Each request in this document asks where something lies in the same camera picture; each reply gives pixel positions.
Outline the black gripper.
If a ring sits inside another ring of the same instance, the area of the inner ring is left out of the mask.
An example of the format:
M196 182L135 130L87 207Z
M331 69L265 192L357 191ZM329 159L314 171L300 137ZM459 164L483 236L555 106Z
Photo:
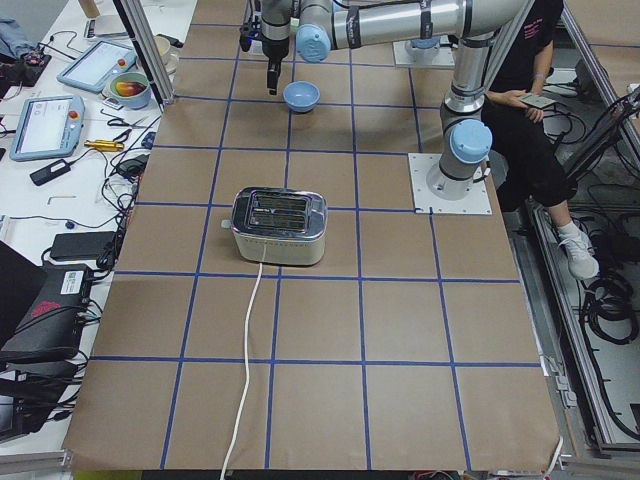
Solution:
M248 15L240 27L240 45L247 52L253 40L261 42L268 57L267 90L278 94L281 62L289 54L290 2L248 1Z

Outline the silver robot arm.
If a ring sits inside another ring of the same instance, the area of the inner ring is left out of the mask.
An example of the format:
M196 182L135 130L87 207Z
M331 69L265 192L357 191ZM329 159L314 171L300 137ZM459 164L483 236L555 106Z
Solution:
M281 62L294 45L309 63L333 50L391 43L401 66L450 68L440 110L444 148L426 175L429 191L461 200L471 189L491 139L480 121L485 94L532 8L530 1L251 1L239 43L261 44L267 88L276 94Z

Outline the person hand holding phone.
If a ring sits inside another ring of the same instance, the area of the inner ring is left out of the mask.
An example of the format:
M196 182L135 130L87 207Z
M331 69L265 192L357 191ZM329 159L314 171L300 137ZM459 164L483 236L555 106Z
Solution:
M544 111L529 107L523 104L519 98L527 94L526 90L509 90L506 92L488 91L487 97L493 103L523 110L525 116L534 123L542 122L544 119Z

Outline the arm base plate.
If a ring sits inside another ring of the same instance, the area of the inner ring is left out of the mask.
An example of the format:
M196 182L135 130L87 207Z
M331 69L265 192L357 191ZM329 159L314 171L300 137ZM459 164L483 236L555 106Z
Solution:
M414 212L434 215L491 215L481 163L473 176L453 180L440 169L440 154L409 153Z

